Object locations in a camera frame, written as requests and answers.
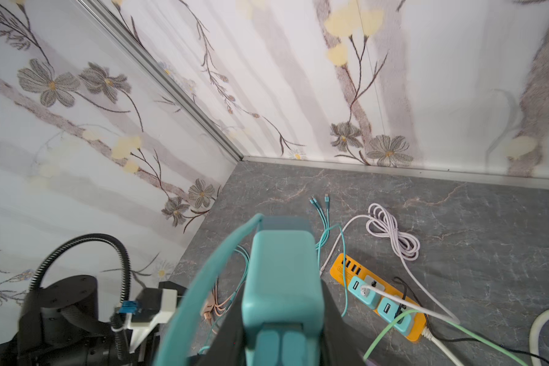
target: white cable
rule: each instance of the white cable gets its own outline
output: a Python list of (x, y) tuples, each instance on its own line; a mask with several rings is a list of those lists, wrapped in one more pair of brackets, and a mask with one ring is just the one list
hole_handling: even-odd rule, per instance
[[(529, 352), (539, 355), (539, 333), (541, 329), (549, 321), (549, 310), (542, 312), (533, 322), (529, 333)], [(541, 366), (541, 361), (536, 357), (531, 357), (533, 366)]]
[(423, 329), (423, 336), (430, 340), (431, 342), (435, 343), (437, 347), (451, 360), (451, 362), (454, 363), (455, 366), (464, 366), (464, 364), (460, 361), (459, 358), (457, 358), (449, 348), (446, 347), (445, 344), (443, 344), (439, 339), (433, 337), (433, 334), (429, 331), (429, 329), (425, 328)]
[[(344, 226), (344, 231), (348, 227), (349, 224), (352, 223), (352, 221), (356, 220), (360, 217), (366, 217), (368, 219), (368, 222), (366, 222), (366, 230), (368, 233), (370, 233), (372, 236), (377, 238), (390, 238), (390, 245), (392, 246), (392, 251), (399, 256), (400, 261), (402, 262), (405, 270), (407, 270), (407, 273), (409, 276), (414, 280), (415, 283), (417, 283), (417, 286), (419, 286), (420, 289), (422, 289), (427, 296), (429, 296), (435, 304), (437, 304), (440, 308), (443, 309), (449, 316), (445, 316), (439, 313), (436, 313), (435, 311), (431, 311), (428, 309), (425, 309), (423, 307), (411, 304), (409, 302), (403, 302), (403, 300), (399, 297), (392, 296), (384, 291), (380, 291), (374, 287), (371, 286), (362, 286), (362, 288), (368, 288), (373, 290), (376, 293), (381, 294), (382, 296), (388, 297), (389, 299), (396, 301), (401, 304), (405, 304), (406, 306), (421, 311), (422, 313), (425, 313), (427, 315), (434, 316), (435, 318), (439, 318), (444, 321), (451, 321), (455, 324), (460, 324), (460, 319), (458, 319), (454, 313), (449, 311), (442, 303), (440, 303), (421, 283), (417, 280), (415, 276), (411, 273), (409, 270), (409, 267), (407, 267), (407, 263), (405, 263), (405, 260), (416, 260), (418, 258), (418, 252), (421, 248), (421, 244), (419, 240), (409, 234), (408, 232), (400, 232), (398, 224), (396, 223), (396, 219), (394, 216), (392, 216), (384, 207), (379, 205), (378, 203), (373, 203), (370, 206), (368, 206), (368, 215), (357, 215), (354, 216), (348, 221)], [(373, 224), (376, 229), (380, 230), (380, 232), (374, 232), (370, 228), (370, 225)], [(320, 276), (323, 273), (323, 270), (325, 269), (325, 266), (331, 259), (331, 256), (334, 254), (334, 250), (336, 248), (336, 245), (339, 241), (340, 236), (335, 240), (334, 246), (331, 248), (331, 252), (329, 252), (329, 256), (323, 263), (323, 266), (320, 268), (319, 274)]]

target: black cable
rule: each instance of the black cable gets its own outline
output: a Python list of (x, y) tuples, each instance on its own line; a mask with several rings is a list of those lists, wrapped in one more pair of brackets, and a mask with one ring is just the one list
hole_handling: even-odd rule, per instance
[[(404, 290), (403, 290), (403, 298), (402, 298), (402, 299), (404, 300), (404, 299), (406, 299), (406, 298), (407, 298), (407, 286), (404, 287)], [(399, 315), (402, 313), (401, 309), (402, 309), (403, 306), (405, 306), (405, 305), (399, 304), (399, 308), (396, 309), (395, 317), (399, 316)]]
[(61, 309), (61, 315), (72, 325), (85, 330), (86, 332), (106, 336), (110, 333), (110, 325), (92, 318), (83, 313), (75, 305), (69, 305)]
[(37, 290), (41, 287), (43, 277), (47, 272), (47, 269), (51, 267), (53, 262), (75, 245), (87, 242), (87, 241), (102, 241), (111, 245), (120, 256), (120, 264), (122, 265), (122, 288), (120, 290), (120, 302), (127, 301), (130, 297), (130, 259), (124, 245), (115, 237), (107, 234), (87, 234), (74, 238), (59, 246), (41, 263), (34, 273), (33, 278), (30, 280), (29, 291)]
[[(415, 292), (413, 291), (413, 289), (411, 289), (410, 286), (409, 286), (406, 282), (404, 282), (402, 278), (400, 278), (400, 277), (393, 277), (392, 280), (395, 281), (395, 282), (397, 282), (397, 283), (400, 283), (401, 285), (404, 286), (404, 291), (403, 291), (403, 293), (406, 292), (407, 289), (409, 289), (409, 291), (410, 291), (411, 294), (413, 295), (415, 301), (417, 301), (417, 304), (418, 304), (420, 307), (423, 307), (423, 304), (421, 304), (421, 302), (419, 301), (417, 295), (415, 295)], [(429, 329), (429, 332), (433, 335), (433, 337), (435, 337), (435, 339), (437, 339), (437, 340), (439, 340), (439, 341), (442, 341), (442, 342), (450, 342), (450, 343), (454, 343), (454, 342), (463, 342), (463, 341), (480, 342), (479, 340), (477, 340), (477, 339), (475, 339), (475, 338), (455, 338), (455, 339), (445, 339), (445, 338), (442, 338), (442, 337), (440, 337), (439, 335), (437, 335), (437, 334), (433, 331), (433, 329), (432, 329), (432, 327), (431, 327), (431, 322), (429, 322), (429, 317), (428, 317), (428, 315), (427, 315), (427, 314), (423, 314), (423, 315), (425, 315), (425, 320), (427, 320), (427, 328)], [(526, 352), (526, 351), (513, 350), (512, 348), (508, 348), (508, 347), (506, 347), (506, 346), (504, 346), (504, 345), (502, 345), (502, 344), (500, 344), (500, 343), (498, 343), (498, 342), (492, 341), (492, 340), (490, 340), (490, 339), (484, 337), (483, 335), (482, 335), (482, 338), (487, 339), (487, 340), (489, 340), (489, 341), (492, 342), (492, 343), (498, 344), (498, 346), (499, 346), (500, 348), (504, 348), (505, 350), (507, 350), (507, 351), (509, 351), (509, 352), (529, 355), (529, 356), (531, 356), (531, 357), (538, 358), (538, 359), (540, 359), (541, 361), (545, 361), (545, 362), (547, 362), (547, 363), (549, 364), (549, 361), (548, 361), (547, 359), (541, 357), (540, 355), (536, 355), (536, 354), (533, 354), (533, 353), (530, 353), (530, 352)]]
[[(71, 239), (63, 245), (59, 246), (59, 248), (55, 249), (51, 254), (49, 254), (49, 256), (35, 271), (33, 278), (31, 278), (30, 280), (29, 292), (38, 290), (41, 287), (41, 283), (43, 282), (43, 277), (47, 273), (47, 269), (51, 267), (53, 262), (55, 262), (55, 260), (58, 259), (61, 254), (73, 248), (75, 245), (79, 245), (88, 241), (101, 241), (104, 243), (108, 243), (114, 249), (116, 249), (116, 252), (120, 257), (120, 264), (122, 267), (122, 287), (120, 288), (120, 302), (127, 301), (130, 297), (130, 259), (128, 258), (128, 252), (126, 252), (126, 248), (124, 247), (124, 245), (118, 239), (108, 234), (82, 235), (80, 237)], [(112, 314), (110, 321), (112, 322), (112, 326), (114, 326), (116, 329), (121, 328), (124, 323), (123, 317), (116, 312)], [(115, 332), (114, 341), (118, 360), (123, 361), (127, 359), (128, 348), (126, 341), (126, 331), (121, 330), (119, 332)]]

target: aluminum corner strip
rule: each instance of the aluminum corner strip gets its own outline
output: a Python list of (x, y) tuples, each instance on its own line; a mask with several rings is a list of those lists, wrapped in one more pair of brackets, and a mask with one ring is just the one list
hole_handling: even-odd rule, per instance
[(189, 98), (189, 96), (168, 77), (159, 64), (149, 53), (142, 48), (126, 28), (99, 0), (77, 0), (89, 14), (91, 14), (114, 39), (134, 57), (134, 59), (165, 89), (168, 94), (189, 113), (213, 139), (224, 148), (237, 162), (242, 160), (242, 153), (220, 131), (214, 122)]
[(313, 160), (280, 159), (276, 157), (244, 156), (242, 161), (314, 167), (319, 169), (346, 170), (349, 172), (391, 174), (405, 177), (467, 181), (470, 183), (483, 183), (487, 185), (549, 189), (549, 179), (547, 178), (525, 178), (482, 173), (446, 172), (443, 170), (410, 169), (405, 167), (366, 166), (334, 162), (317, 162)]

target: floral wallpaper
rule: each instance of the floral wallpaper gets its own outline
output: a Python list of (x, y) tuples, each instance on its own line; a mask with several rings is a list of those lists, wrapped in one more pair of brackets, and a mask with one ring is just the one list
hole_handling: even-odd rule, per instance
[[(234, 169), (106, 34), (74, 0), (0, 0), (0, 343), (34, 269), (78, 235), (126, 245), (133, 296), (167, 280)], [(44, 285), (86, 273), (107, 318), (120, 288), (109, 247), (74, 248)]]
[(549, 0), (103, 3), (245, 155), (549, 178)]

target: teal socket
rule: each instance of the teal socket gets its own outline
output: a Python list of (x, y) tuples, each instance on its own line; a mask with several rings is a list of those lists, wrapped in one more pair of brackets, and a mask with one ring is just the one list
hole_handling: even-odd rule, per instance
[[(403, 305), (400, 308), (400, 311), (403, 312), (406, 310), (406, 305)], [(378, 314), (381, 316), (382, 319), (386, 320), (387, 323), (390, 323), (393, 321), (396, 317), (398, 317), (396, 311), (399, 309), (399, 304), (395, 303), (394, 301), (383, 297), (381, 303), (378, 305)], [(395, 329), (399, 332), (403, 333), (403, 335), (406, 337), (411, 333), (411, 329), (413, 328), (413, 317), (411, 314), (408, 314), (401, 320), (399, 320), (398, 323), (395, 324)]]
[(353, 296), (356, 296), (358, 300), (365, 303), (370, 309), (374, 310), (380, 302), (381, 296), (370, 290), (364, 291), (366, 295), (363, 295), (361, 288), (363, 285), (368, 285), (368, 283), (363, 279), (354, 276), (348, 285), (348, 291), (350, 291)]

